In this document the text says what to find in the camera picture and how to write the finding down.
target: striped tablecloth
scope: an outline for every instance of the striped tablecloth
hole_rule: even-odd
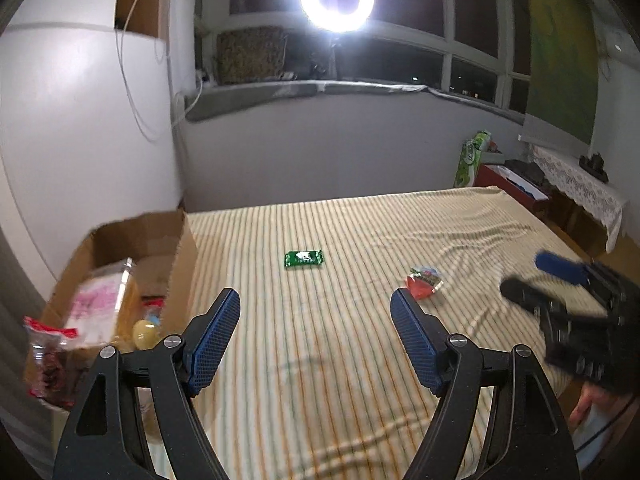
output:
[[[577,287],[534,264],[541,249],[575,255],[495,188],[457,189],[260,206],[189,216],[198,263],[191,314],[220,289],[242,313],[213,384],[195,400],[202,424],[235,479],[400,479],[437,399],[421,387],[389,314],[391,293],[416,264],[445,285],[421,302],[450,332],[481,347],[517,343],[543,355],[533,319],[503,300],[519,274],[597,310]],[[284,269],[287,251],[322,249],[318,268]],[[567,377],[545,369],[557,394]],[[491,391],[484,388],[461,474],[476,466]],[[171,477],[161,446],[160,474]]]

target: silver screw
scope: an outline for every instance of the silver screw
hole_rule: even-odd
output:
[[[449,341],[453,346],[464,346],[469,342],[469,339],[464,337],[462,334],[452,334],[449,336]]]
[[[531,355],[531,348],[524,345],[518,345],[516,346],[516,354],[520,357],[529,357]]]
[[[171,335],[163,341],[164,346],[166,346],[167,348],[178,346],[181,342],[182,339],[180,339],[179,335]]]
[[[100,357],[103,359],[108,359],[115,353],[116,349],[113,346],[105,346],[102,350],[100,350]]]

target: yellow egg-shaped object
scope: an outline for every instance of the yellow egg-shaped object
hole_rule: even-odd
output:
[[[133,326],[133,342],[138,350],[149,350],[160,341],[158,327],[146,319],[137,321]]]

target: red box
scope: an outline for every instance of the red box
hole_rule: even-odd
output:
[[[523,188],[527,189],[534,196],[530,196],[525,193],[519,186],[516,186],[511,180],[500,174],[499,171],[503,173],[511,173],[514,179],[519,179],[519,184],[522,185]],[[524,180],[522,177],[517,176],[512,171],[508,170],[503,166],[491,166],[487,164],[480,164],[478,167],[478,174],[476,174],[476,180],[474,182],[475,187],[489,187],[496,186],[501,190],[505,191],[509,196],[516,199],[519,203],[521,203],[524,207],[526,207],[532,213],[537,213],[546,208],[549,202],[549,197],[540,191],[536,186],[530,183],[527,180]]]

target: white lace cloth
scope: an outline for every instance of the white lace cloth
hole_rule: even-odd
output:
[[[572,156],[536,146],[533,158],[551,184],[606,227],[606,249],[610,253],[618,240],[627,199],[584,171]]]

